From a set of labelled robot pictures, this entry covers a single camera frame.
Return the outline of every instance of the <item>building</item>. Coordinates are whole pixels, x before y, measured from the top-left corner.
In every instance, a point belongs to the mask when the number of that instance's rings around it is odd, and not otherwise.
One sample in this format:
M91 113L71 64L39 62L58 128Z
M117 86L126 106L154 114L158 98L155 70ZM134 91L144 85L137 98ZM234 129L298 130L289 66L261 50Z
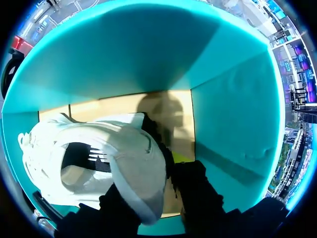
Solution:
M304 149L306 144L306 127L302 126L298 131L294 144L292 146L289 158L284 166L284 172L281 177L280 183L277 185L272 197L283 201L287 199L290 185L295 177L301 161L305 158Z

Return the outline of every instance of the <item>teal wall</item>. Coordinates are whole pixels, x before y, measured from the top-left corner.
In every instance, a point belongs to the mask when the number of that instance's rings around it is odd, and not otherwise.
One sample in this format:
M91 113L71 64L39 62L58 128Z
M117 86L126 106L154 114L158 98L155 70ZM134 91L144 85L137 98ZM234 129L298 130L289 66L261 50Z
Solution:
M77 14L35 46L5 99L4 140L18 181L34 202L17 136L38 122L37 111L192 89L196 158L224 195L224 208L247 209L258 201L280 150L283 120L267 51L257 30L199 1L116 0ZM56 208L63 215L76 210ZM140 226L139 233L181 234L184 227L178 216Z
M279 157L280 102L268 52L192 89L196 159L229 211L261 199Z

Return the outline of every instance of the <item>black sleeve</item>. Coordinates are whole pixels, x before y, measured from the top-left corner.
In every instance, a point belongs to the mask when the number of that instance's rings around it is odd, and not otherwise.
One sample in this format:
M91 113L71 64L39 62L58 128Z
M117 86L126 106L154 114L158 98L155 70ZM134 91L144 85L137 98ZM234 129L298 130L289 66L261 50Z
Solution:
M68 213L57 225L56 238L136 237L141 223L113 184L101 196L100 210L80 204L77 213Z

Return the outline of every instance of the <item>white sneaker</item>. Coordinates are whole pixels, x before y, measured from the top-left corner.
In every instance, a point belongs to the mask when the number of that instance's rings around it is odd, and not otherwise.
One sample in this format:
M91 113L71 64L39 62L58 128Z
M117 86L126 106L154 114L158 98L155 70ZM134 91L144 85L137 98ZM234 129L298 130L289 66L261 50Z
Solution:
M163 210L165 160L156 142L141 129L105 121L73 123L60 114L19 134L23 165L42 197L57 205L84 203L99 209L99 196L113 181L144 224L157 221ZM80 142L100 150L111 173L76 165L61 169L66 149Z

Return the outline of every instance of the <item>shoe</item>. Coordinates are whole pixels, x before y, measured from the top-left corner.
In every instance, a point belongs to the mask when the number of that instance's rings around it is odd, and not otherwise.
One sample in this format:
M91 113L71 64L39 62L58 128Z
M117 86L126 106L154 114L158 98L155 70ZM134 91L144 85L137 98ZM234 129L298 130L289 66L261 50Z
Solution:
M122 150L110 159L112 178L122 198L145 225L154 224L163 212L166 164L155 140L140 130L143 138L129 135L128 140L143 141Z
M79 203L84 203L99 209L99 197L107 192L113 184L113 174L118 172L114 182L119 184L121 189L118 190L128 205L135 209L144 223L158 220L162 213L166 177L162 153L146 132L126 123L119 124L106 121L74 123L59 114L48 121L39 122L29 134L19 134L25 171L41 191L42 197L50 204L79 206ZM95 158L96 162L101 163L103 160L102 163L110 163L111 170L112 164L115 172L96 171L82 166L78 163L77 157L80 156L76 151L83 148L88 148L88 152L83 153L87 154L87 158L83 157L84 161ZM97 156L89 158L92 150L97 151L92 154ZM69 154L75 155L74 163L65 163ZM156 173L151 166L157 166ZM155 179L148 179L158 172L160 174ZM147 181L135 184L136 180L131 178L135 174L142 174ZM154 182L156 179L160 183L158 186ZM139 185L145 186L145 189L139 188ZM134 191L132 197L125 191L128 187L129 192Z

